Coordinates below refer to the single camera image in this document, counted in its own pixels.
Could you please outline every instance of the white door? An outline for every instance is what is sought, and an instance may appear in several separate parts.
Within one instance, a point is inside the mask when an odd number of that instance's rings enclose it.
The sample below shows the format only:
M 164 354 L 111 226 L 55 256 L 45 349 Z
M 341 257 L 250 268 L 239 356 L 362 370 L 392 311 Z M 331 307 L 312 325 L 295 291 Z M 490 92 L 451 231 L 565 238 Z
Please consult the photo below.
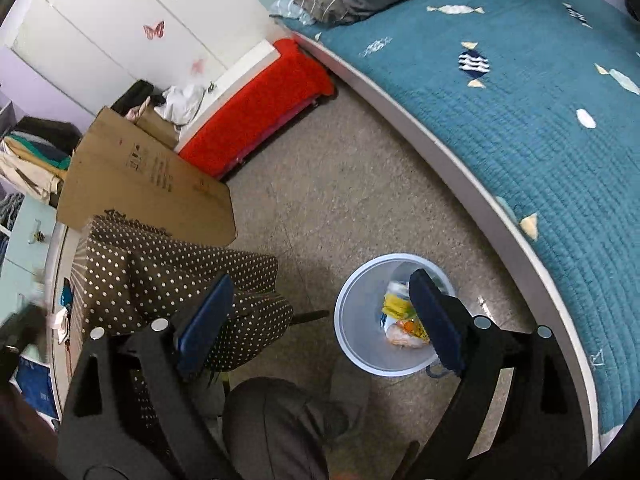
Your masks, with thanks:
M 284 36 L 258 0 L 159 0 L 227 67 Z
M 194 80 L 208 84 L 224 71 L 158 0 L 47 1 L 129 74 L 158 88 Z
M 111 106 L 135 81 L 45 0 L 33 1 L 12 49 L 93 114 Z

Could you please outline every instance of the gray speckled floor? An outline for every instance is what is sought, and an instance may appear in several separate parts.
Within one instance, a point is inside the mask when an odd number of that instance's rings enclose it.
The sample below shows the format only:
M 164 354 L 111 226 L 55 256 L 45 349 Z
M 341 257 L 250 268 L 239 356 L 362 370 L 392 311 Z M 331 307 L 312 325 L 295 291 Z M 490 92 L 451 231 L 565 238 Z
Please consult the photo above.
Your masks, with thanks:
M 296 312 L 333 310 L 342 284 L 385 253 L 433 260 L 474 314 L 529 331 L 524 300 L 457 199 L 412 147 L 353 91 L 312 110 L 279 134 L 228 181 L 238 227 L 231 247 L 276 254 L 277 287 Z M 230 374 L 291 380 L 326 392 L 340 348 L 333 319 L 290 327 Z M 494 395 L 474 454 L 492 441 L 510 375 Z M 332 475 L 388 480 L 410 440 L 422 444 L 457 387 L 448 376 L 374 378 L 365 431 L 329 453 Z

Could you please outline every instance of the white trash can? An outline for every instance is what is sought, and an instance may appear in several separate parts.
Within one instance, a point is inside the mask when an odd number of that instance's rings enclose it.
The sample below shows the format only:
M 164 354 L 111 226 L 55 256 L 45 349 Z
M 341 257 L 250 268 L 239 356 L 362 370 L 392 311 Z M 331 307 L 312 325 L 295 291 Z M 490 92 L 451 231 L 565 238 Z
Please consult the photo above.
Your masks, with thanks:
M 342 351 L 358 367 L 382 377 L 401 377 L 436 362 L 432 345 L 402 348 L 392 345 L 380 326 L 386 287 L 391 280 L 407 282 L 424 269 L 448 296 L 455 290 L 440 267 L 414 254 L 385 254 L 362 265 L 342 287 L 335 303 L 334 328 Z

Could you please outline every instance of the polka dot fabric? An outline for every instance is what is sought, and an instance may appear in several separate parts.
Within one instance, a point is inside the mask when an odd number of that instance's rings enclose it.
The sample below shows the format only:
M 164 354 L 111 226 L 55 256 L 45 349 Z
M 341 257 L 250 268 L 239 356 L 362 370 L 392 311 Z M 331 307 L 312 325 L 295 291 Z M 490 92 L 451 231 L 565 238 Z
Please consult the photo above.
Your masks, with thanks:
M 94 217 L 82 233 L 71 275 L 72 368 L 94 327 L 119 335 L 171 317 L 200 304 L 219 272 L 233 279 L 234 303 L 206 365 L 228 371 L 255 357 L 289 325 L 292 307 L 275 291 L 277 259 L 174 240 L 114 212 Z

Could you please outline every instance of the cabinet handle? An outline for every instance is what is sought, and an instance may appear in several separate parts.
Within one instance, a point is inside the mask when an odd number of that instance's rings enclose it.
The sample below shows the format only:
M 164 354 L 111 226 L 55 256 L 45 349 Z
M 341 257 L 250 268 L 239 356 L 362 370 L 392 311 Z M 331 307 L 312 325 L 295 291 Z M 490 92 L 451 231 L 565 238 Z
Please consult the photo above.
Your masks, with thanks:
M 42 225 L 42 223 L 40 222 L 40 220 L 36 220 L 35 224 L 33 225 L 33 229 L 31 231 L 31 235 L 29 236 L 29 239 L 27 240 L 27 243 L 29 245 L 34 244 L 36 242 L 40 242 L 42 243 L 45 240 L 45 235 L 42 231 L 40 231 L 40 226 Z

